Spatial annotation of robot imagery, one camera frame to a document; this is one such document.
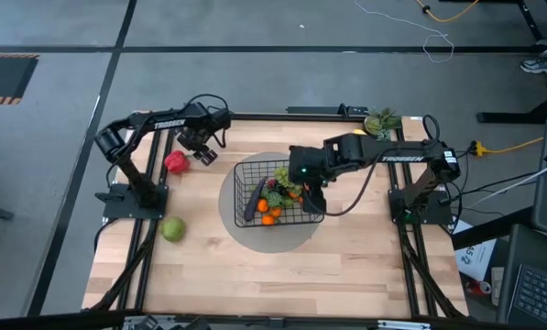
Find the dark grape bunch with leaves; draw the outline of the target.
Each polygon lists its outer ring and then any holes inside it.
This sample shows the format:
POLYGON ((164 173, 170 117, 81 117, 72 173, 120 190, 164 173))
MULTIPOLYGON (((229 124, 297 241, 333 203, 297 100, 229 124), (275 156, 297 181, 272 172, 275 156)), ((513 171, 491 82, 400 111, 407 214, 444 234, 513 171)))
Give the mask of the dark grape bunch with leaves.
POLYGON ((293 204, 289 190, 277 180, 269 180, 261 189, 260 197, 269 207, 289 207, 293 204))

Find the round grey mat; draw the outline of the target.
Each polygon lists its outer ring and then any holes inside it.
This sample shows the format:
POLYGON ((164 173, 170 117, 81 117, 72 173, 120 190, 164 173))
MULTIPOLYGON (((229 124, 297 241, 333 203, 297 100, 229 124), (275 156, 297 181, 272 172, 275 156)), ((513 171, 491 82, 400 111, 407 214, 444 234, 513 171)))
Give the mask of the round grey mat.
MULTIPOLYGON (((286 153, 261 152, 242 159, 240 162, 288 160, 288 157, 289 155, 286 153)), ((234 167, 235 165, 226 174, 220 188, 218 209, 224 228, 237 243, 256 252, 281 253, 291 251, 312 238, 321 222, 308 225, 237 227, 234 222, 234 167)))

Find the silver metal bracket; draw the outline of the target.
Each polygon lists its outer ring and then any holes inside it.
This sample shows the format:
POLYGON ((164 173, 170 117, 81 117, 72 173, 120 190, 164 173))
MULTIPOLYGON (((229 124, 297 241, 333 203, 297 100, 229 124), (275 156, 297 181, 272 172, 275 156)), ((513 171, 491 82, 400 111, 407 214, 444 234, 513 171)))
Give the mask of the silver metal bracket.
POLYGON ((377 330, 432 330, 427 323, 399 320, 378 320, 377 330))

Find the person's shoe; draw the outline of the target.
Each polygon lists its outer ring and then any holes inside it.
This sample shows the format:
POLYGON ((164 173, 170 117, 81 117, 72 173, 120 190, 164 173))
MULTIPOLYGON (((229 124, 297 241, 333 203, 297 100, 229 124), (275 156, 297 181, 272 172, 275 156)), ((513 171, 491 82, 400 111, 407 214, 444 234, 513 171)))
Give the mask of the person's shoe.
POLYGON ((520 68, 526 73, 547 74, 547 50, 542 52, 536 59, 522 61, 520 68))

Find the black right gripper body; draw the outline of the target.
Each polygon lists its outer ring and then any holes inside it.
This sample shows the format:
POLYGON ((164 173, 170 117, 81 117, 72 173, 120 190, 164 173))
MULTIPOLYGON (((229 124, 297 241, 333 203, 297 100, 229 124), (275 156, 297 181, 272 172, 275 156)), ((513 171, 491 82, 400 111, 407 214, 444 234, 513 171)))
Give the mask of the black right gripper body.
POLYGON ((326 170, 323 150, 301 146, 290 146, 289 150, 289 180, 298 185, 322 186, 326 170))

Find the black desk foot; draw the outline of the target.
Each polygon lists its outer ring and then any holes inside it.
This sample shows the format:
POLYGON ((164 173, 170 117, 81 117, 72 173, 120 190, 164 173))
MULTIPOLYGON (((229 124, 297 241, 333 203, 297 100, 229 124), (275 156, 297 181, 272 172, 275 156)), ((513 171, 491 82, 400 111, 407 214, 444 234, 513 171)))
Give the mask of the black desk foot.
POLYGON ((544 124, 547 118, 547 100, 526 113, 479 112, 476 121, 481 124, 544 124))

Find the red drink can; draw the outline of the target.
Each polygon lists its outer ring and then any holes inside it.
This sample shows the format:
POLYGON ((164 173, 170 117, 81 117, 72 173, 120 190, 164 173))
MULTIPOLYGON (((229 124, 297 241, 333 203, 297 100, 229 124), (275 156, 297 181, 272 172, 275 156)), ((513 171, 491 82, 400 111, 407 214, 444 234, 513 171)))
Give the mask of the red drink can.
POLYGON ((483 280, 470 280, 465 284, 465 290, 475 296, 487 296, 492 292, 492 287, 483 280))

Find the black aluminium frame rail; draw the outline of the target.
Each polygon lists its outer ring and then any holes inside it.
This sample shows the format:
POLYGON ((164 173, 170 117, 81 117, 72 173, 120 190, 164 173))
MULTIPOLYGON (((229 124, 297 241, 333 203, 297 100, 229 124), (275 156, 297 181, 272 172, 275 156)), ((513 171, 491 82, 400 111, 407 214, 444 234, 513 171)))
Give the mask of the black aluminium frame rail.
MULTIPOLYGON (((389 181, 390 181, 390 191, 393 193, 399 188, 399 180, 397 176, 396 167, 394 164, 388 165, 388 174, 389 174, 389 181)), ((417 292, 415 289, 413 272, 411 269, 410 261, 405 255, 404 245, 402 242, 402 237, 404 234, 407 233, 407 231, 406 231, 406 228, 398 222, 394 211, 391 211, 391 217, 392 217, 393 224, 397 228, 398 243, 400 248, 402 268, 403 268, 403 274, 404 274, 405 292, 407 294, 407 301, 408 301, 408 305, 410 309, 410 317, 413 318, 419 312, 419 307, 417 302, 417 292)))
POLYGON ((163 156, 161 158, 161 163, 160 163, 161 167, 160 167, 160 173, 159 173, 159 192, 160 192, 159 215, 150 221, 150 224, 148 227, 147 236, 145 238, 145 241, 148 243, 148 249, 147 249, 147 253, 145 257, 143 258, 142 269, 140 271, 140 275, 138 279, 135 308, 140 311, 143 310, 144 304, 145 304, 155 240, 156 240, 157 233, 159 231, 159 221, 166 214, 166 205, 167 205, 167 200, 169 196, 169 186, 166 184, 168 170, 164 162, 165 162, 165 159, 168 157, 168 155, 172 152, 172 145, 173 145, 174 138, 175 138, 175 130, 171 129, 165 141, 163 156))
POLYGON ((437 304, 434 298, 434 295, 432 294, 432 291, 430 289, 429 283, 427 280, 425 280, 425 276, 429 275, 429 263, 426 255, 424 240, 423 240, 423 233, 421 230, 421 225, 413 225, 412 226, 412 232, 414 235, 414 241, 415 241, 415 247, 416 252, 421 264, 421 269, 423 271, 421 278, 422 283, 424 287, 424 293, 425 293, 425 300, 426 300, 426 307, 428 311, 429 316, 437 316, 438 315, 438 308, 437 304))
POLYGON ((326 115, 326 114, 282 114, 282 113, 234 113, 233 120, 249 121, 304 121, 304 122, 346 122, 359 123, 364 115, 326 115))
MULTIPOLYGON (((160 132, 153 133, 152 136, 153 138, 152 138, 151 146, 148 153, 148 162, 147 162, 146 172, 145 172, 145 174, 150 179, 152 179, 154 169, 155 169, 155 161, 156 161, 156 157, 158 153, 161 133, 160 132)), ((142 226, 143 226, 143 219, 137 218, 134 220, 132 235, 131 235, 130 244, 129 244, 129 250, 128 250, 128 254, 126 258, 126 267, 125 267, 126 279, 121 291, 119 292, 117 305, 116 305, 117 310, 122 310, 127 307, 132 277, 135 273, 135 270, 137 269, 137 266, 133 266, 132 263, 134 262, 137 251, 139 249, 142 226)))

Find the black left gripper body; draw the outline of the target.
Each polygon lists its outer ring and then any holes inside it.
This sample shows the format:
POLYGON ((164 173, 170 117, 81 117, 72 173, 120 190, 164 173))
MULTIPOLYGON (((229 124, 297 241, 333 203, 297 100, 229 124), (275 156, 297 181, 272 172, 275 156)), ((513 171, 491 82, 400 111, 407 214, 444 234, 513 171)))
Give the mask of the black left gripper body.
POLYGON ((214 135, 208 128, 182 127, 179 131, 179 143, 187 150, 208 151, 208 140, 214 135))

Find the green grape bunch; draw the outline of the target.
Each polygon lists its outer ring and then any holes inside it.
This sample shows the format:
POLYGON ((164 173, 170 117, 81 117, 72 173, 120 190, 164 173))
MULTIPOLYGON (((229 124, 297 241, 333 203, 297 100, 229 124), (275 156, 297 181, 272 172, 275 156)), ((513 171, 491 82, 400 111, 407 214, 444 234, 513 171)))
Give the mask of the green grape bunch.
POLYGON ((274 175, 277 183, 289 193, 301 194, 301 186, 290 181, 289 170, 287 168, 276 168, 274 170, 274 175))

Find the dark purple eggplant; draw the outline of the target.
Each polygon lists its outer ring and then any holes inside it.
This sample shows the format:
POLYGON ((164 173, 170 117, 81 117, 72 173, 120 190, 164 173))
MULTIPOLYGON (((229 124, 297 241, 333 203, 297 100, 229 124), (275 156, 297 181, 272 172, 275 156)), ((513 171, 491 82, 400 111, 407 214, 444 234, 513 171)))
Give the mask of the dark purple eggplant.
POLYGON ((258 199, 260 198, 261 191, 267 182, 267 177, 263 177, 256 185, 254 191, 251 193, 248 202, 246 203, 243 217, 246 221, 251 221, 254 218, 254 213, 257 210, 258 199))

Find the black mounting bar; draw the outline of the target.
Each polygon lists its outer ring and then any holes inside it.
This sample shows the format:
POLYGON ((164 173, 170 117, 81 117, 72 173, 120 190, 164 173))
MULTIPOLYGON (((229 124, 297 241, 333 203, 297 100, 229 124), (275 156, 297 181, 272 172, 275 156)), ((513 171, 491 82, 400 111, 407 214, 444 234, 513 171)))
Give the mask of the black mounting bar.
POLYGON ((289 106, 286 112, 302 115, 366 116, 369 114, 369 109, 365 106, 339 104, 337 106, 289 106))

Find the red bell pepper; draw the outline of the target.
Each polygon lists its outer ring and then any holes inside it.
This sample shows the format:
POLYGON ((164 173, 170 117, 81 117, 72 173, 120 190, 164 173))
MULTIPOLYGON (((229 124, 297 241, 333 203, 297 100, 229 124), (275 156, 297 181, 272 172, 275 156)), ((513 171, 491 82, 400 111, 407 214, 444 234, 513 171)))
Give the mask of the red bell pepper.
POLYGON ((187 155, 181 150, 172 151, 163 161, 167 171, 173 174, 179 174, 185 172, 190 166, 191 162, 187 155))

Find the white printed paper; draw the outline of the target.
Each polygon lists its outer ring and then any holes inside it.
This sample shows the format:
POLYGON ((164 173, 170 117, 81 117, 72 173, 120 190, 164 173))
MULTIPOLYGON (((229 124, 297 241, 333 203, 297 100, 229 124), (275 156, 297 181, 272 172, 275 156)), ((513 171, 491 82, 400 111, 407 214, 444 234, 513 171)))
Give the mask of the white printed paper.
POLYGON ((456 249, 454 253, 458 270, 473 280, 483 281, 496 243, 496 239, 490 239, 473 246, 456 249))

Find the green pear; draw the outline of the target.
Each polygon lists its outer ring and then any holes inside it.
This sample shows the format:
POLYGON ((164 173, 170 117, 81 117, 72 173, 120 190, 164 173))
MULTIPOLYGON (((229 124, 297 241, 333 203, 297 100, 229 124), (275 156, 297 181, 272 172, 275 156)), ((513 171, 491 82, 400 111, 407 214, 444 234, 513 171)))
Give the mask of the green pear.
POLYGON ((168 217, 160 222, 159 231, 169 242, 179 242, 185 236, 186 224, 177 216, 168 217))

